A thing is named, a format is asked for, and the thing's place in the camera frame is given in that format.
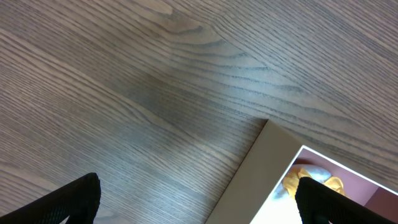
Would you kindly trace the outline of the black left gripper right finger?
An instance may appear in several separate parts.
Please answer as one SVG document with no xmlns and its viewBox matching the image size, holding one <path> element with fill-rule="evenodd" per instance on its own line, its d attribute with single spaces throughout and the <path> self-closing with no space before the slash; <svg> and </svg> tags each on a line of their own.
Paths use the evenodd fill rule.
<svg viewBox="0 0 398 224">
<path fill-rule="evenodd" d="M 295 200 L 303 224 L 395 224 L 309 177 L 300 178 Z"/>
</svg>

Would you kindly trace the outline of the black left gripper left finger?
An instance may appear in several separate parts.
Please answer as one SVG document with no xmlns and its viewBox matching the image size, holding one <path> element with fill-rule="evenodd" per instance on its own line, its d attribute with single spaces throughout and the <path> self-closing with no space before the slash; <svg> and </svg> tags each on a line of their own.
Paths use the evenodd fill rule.
<svg viewBox="0 0 398 224">
<path fill-rule="evenodd" d="M 100 180 L 91 172 L 2 216 L 1 224 L 93 224 L 100 200 Z"/>
</svg>

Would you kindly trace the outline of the white plush duck toy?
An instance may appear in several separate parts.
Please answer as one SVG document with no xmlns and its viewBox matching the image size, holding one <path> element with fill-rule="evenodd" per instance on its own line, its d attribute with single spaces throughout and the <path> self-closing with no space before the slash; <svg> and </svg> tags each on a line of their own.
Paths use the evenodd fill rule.
<svg viewBox="0 0 398 224">
<path fill-rule="evenodd" d="M 257 224 L 302 224 L 295 194 L 302 177 L 310 177 L 326 187 L 345 194 L 343 182 L 324 168 L 310 164 L 293 165 L 279 182 L 274 193 L 254 217 Z"/>
</svg>

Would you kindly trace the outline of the white box with pink interior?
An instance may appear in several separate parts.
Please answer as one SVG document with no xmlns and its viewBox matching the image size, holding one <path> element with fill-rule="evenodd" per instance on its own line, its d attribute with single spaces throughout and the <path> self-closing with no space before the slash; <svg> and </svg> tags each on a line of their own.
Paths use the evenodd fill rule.
<svg viewBox="0 0 398 224">
<path fill-rule="evenodd" d="M 397 222 L 397 188 L 267 121 L 206 224 L 253 223 L 279 182 L 296 164 L 315 165 L 339 177 L 345 195 L 378 215 Z"/>
</svg>

